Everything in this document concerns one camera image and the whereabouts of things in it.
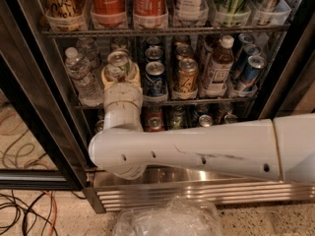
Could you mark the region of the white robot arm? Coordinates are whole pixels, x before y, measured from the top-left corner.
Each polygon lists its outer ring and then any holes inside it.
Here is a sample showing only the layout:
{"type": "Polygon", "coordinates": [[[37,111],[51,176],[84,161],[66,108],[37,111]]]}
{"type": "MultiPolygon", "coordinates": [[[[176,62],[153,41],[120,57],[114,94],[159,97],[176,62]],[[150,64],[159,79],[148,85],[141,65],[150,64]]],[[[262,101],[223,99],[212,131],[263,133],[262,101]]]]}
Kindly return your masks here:
{"type": "Polygon", "coordinates": [[[315,114],[291,115],[154,133],[140,122],[140,70],[129,82],[105,80],[104,124],[89,144],[91,161],[120,178],[149,165],[262,180],[315,183],[315,114]]]}

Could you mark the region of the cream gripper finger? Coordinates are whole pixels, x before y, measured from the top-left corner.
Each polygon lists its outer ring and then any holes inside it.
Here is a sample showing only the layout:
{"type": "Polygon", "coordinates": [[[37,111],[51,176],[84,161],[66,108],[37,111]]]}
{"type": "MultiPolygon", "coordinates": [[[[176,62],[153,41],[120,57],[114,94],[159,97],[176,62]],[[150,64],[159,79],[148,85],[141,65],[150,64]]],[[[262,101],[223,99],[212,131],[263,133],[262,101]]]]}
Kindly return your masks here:
{"type": "Polygon", "coordinates": [[[136,87],[141,85],[141,74],[137,63],[132,63],[129,74],[126,77],[126,81],[135,85],[136,87]]]}
{"type": "Polygon", "coordinates": [[[115,83],[115,81],[107,75],[106,67],[103,67],[101,71],[101,80],[105,89],[110,88],[115,83]]]}

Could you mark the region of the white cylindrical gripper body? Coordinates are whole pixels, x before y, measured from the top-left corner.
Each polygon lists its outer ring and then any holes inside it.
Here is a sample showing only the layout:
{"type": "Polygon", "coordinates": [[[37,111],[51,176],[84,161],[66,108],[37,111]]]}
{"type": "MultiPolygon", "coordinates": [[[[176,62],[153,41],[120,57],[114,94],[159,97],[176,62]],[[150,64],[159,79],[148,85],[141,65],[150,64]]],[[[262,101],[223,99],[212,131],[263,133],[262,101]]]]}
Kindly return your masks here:
{"type": "Polygon", "coordinates": [[[117,83],[104,90],[103,108],[105,112],[127,109],[140,113],[142,105],[142,89],[133,84],[117,83]]]}

